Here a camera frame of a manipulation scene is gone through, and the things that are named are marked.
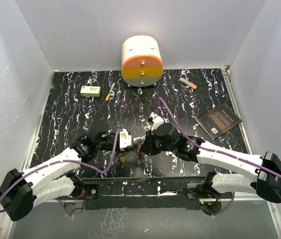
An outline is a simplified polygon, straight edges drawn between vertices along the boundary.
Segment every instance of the book cover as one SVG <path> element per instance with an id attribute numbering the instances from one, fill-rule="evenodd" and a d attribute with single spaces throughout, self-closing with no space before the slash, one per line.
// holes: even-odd
<path id="1" fill-rule="evenodd" d="M 197 122 L 215 140 L 237 126 L 242 120 L 227 104 L 222 104 L 198 118 Z"/>

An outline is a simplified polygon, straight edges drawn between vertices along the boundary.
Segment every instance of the black marble surface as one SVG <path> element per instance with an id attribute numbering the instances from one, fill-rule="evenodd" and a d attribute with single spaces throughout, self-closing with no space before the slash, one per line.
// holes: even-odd
<path id="1" fill-rule="evenodd" d="M 195 83 L 197 89 L 193 90 L 179 82 L 180 77 Z M 106 102 L 109 86 L 114 82 L 114 94 Z M 100 97 L 82 97 L 80 90 L 84 85 L 101 86 Z M 158 96 L 165 99 L 188 135 L 199 136 L 210 142 L 213 140 L 196 119 L 222 103 L 232 107 L 221 69 L 166 70 L 157 86 L 143 88 L 128 88 L 120 71 L 55 73 L 31 167 L 61 153 L 84 132 L 94 136 L 100 130 L 116 131 L 125 128 L 133 137 L 144 136 L 145 131 L 150 129 L 147 118 L 154 110 Z M 164 108 L 159 108 L 158 113 L 168 120 Z M 214 143 L 247 152 L 238 126 Z M 109 158 L 110 152 L 99 152 L 90 164 L 104 169 Z M 100 175 L 84 167 L 77 169 L 76 173 L 81 178 L 205 176 L 214 170 L 226 172 L 211 165 L 181 161 L 166 153 L 137 156 L 131 152 L 125 156 L 124 163 L 116 157 L 107 175 Z"/>

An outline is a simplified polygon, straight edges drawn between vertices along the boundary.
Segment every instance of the drawer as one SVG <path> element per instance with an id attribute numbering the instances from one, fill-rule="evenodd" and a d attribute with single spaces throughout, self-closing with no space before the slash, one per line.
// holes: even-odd
<path id="1" fill-rule="evenodd" d="M 124 68 L 121 70 L 124 79 L 139 79 L 139 78 L 152 78 L 161 77 L 164 68 L 158 67 L 145 67 L 145 68 Z"/>

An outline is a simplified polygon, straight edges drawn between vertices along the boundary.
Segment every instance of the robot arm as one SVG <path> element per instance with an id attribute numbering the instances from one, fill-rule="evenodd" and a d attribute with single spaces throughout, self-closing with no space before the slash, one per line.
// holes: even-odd
<path id="1" fill-rule="evenodd" d="M 234 174 L 211 172 L 205 182 L 192 189 L 192 192 L 212 197 L 226 192 L 254 193 L 267 201 L 281 203 L 280 178 L 229 156 L 233 154 L 237 158 L 246 159 L 281 175 L 281 161 L 275 154 L 270 152 L 267 152 L 265 156 L 244 154 L 189 136 L 196 145 L 200 146 L 197 147 L 170 123 L 164 122 L 161 117 L 154 113 L 150 116 L 149 121 L 153 123 L 153 126 L 146 132 L 146 139 L 140 152 L 156 155 L 161 151 L 170 151 L 184 161 L 210 164 L 235 172 Z"/>
<path id="2" fill-rule="evenodd" d="M 164 122 L 156 114 L 152 113 L 149 120 L 153 125 L 151 130 L 146 132 L 141 147 L 134 144 L 132 136 L 123 129 L 119 131 L 116 153 L 138 149 L 137 152 L 156 155 L 161 151 L 170 151 L 184 161 L 211 164 L 235 172 L 235 174 L 209 172 L 202 184 L 191 183 L 182 190 L 187 197 L 190 194 L 197 199 L 219 198 L 219 195 L 226 192 L 246 192 L 256 193 L 270 202 L 281 202 L 281 179 L 229 156 L 234 154 L 236 157 L 244 158 L 281 175 L 281 161 L 275 154 L 270 152 L 267 152 L 265 156 L 243 154 L 218 147 L 201 138 L 189 136 L 195 143 L 192 144 L 175 127 Z M 25 217 L 33 207 L 48 200 L 61 196 L 79 198 L 84 191 L 84 182 L 74 173 L 63 175 L 80 167 L 80 163 L 86 163 L 95 158 L 98 150 L 113 150 L 114 135 L 114 133 L 102 131 L 96 135 L 94 141 L 85 135 L 61 154 L 34 168 L 23 172 L 18 172 L 16 169 L 8 172 L 0 187 L 0 203 L 12 221 Z M 17 183 L 7 193 L 16 181 L 29 173 L 32 174 Z"/>
<path id="3" fill-rule="evenodd" d="M 80 167 L 80 162 L 87 163 L 94 159 L 98 150 L 113 150 L 113 136 L 115 133 L 99 132 L 95 137 L 95 142 L 97 142 L 95 143 L 84 135 L 59 155 L 36 167 L 21 172 L 16 169 L 9 171 L 0 186 L 0 198 L 23 175 L 30 175 L 3 197 L 1 205 L 5 212 L 12 221 L 17 221 L 25 217 L 33 207 L 48 200 L 62 196 L 74 198 L 81 196 L 84 183 L 74 173 L 61 176 Z M 125 129 L 120 130 L 116 153 L 135 148 L 129 132 Z"/>

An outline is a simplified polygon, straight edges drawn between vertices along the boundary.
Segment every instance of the gray wall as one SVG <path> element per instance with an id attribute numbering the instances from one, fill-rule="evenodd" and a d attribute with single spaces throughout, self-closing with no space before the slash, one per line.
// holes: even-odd
<path id="1" fill-rule="evenodd" d="M 0 0 L 0 184 L 23 165 L 52 73 L 15 1 Z"/>
<path id="2" fill-rule="evenodd" d="M 121 47 L 154 37 L 166 69 L 231 65 L 265 0 L 16 0 L 53 70 L 121 68 Z"/>
<path id="3" fill-rule="evenodd" d="M 281 1 L 263 8 L 232 65 L 231 80 L 254 152 L 272 151 L 281 159 Z"/>

